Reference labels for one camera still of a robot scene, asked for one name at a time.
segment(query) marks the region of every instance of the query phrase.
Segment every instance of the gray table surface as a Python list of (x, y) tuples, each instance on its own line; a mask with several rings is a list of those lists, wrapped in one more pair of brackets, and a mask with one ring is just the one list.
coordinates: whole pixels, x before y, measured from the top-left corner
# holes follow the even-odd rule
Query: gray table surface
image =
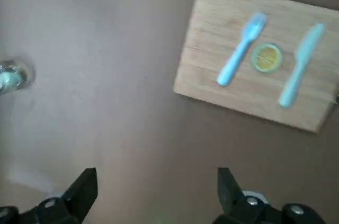
[(193, 1), (0, 0), (0, 54), (37, 71), (0, 98), (0, 204), (27, 209), (96, 166), (89, 223), (211, 223), (228, 166), (275, 207), (339, 222), (338, 110), (313, 135), (173, 93)]

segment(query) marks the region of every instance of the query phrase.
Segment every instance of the screw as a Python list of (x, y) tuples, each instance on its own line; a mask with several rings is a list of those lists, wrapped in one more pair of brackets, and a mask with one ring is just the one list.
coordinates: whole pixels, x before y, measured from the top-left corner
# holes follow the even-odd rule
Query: screw
[(0, 218), (5, 217), (9, 212), (8, 208), (2, 209), (2, 211), (0, 211)]
[(49, 207), (52, 207), (54, 204), (55, 204), (55, 200), (51, 199), (44, 205), (44, 207), (49, 208)]
[(294, 212), (297, 215), (303, 215), (304, 214), (304, 210), (297, 205), (291, 206), (291, 210), (292, 210), (292, 212)]
[(256, 198), (248, 198), (247, 203), (249, 203), (251, 206), (254, 206), (258, 204), (258, 200)]

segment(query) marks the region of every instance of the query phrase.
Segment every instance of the wooden cutting board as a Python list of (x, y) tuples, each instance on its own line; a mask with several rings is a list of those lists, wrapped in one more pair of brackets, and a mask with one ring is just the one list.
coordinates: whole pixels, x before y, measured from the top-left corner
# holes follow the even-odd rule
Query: wooden cutting board
[[(240, 41), (254, 12), (268, 16), (232, 83), (217, 84), (225, 61)], [(304, 74), (297, 99), (283, 109), (278, 99), (295, 65), (294, 51), (315, 23), (327, 31)], [(278, 71), (265, 74), (251, 64), (255, 47), (276, 44), (284, 60)], [(177, 71), (174, 91), (198, 100), (316, 132), (334, 104), (339, 82), (339, 12), (288, 0), (195, 0)]]

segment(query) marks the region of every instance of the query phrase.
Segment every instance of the knife handle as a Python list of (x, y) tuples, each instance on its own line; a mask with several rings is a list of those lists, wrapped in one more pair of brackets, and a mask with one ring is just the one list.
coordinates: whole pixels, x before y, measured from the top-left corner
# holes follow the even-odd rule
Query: knife handle
[(246, 53), (248, 45), (248, 40), (243, 40), (239, 43), (218, 76), (217, 82), (219, 85), (226, 86), (231, 82), (240, 65), (240, 62), (243, 59), (244, 54)]
[(285, 84), (285, 88), (279, 97), (279, 104), (285, 109), (291, 107), (296, 99), (302, 76), (304, 74), (304, 68), (304, 66), (296, 65), (290, 79)]

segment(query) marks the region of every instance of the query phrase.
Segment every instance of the lemon slice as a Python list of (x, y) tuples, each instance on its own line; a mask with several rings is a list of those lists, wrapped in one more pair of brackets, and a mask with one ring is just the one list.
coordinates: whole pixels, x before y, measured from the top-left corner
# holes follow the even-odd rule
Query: lemon slice
[(264, 43), (258, 46), (252, 55), (252, 65), (263, 73), (270, 73), (277, 70), (282, 63), (282, 52), (271, 43)]

